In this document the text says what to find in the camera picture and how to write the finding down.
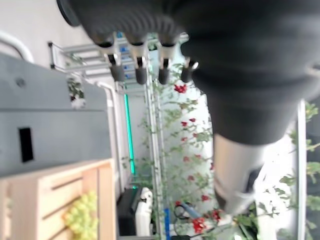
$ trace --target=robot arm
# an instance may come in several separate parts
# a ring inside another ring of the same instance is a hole
[[[298,102],[319,91],[312,64],[320,55],[320,1],[58,2],[64,17],[77,23],[71,25],[81,24],[99,46],[115,31],[126,36],[158,33],[163,76],[175,37],[189,35],[181,46],[189,60],[182,80],[189,81],[192,74],[207,95],[214,126],[216,196],[227,213],[243,211],[253,201],[264,152],[285,134]],[[161,79],[165,84],[166,77]]]

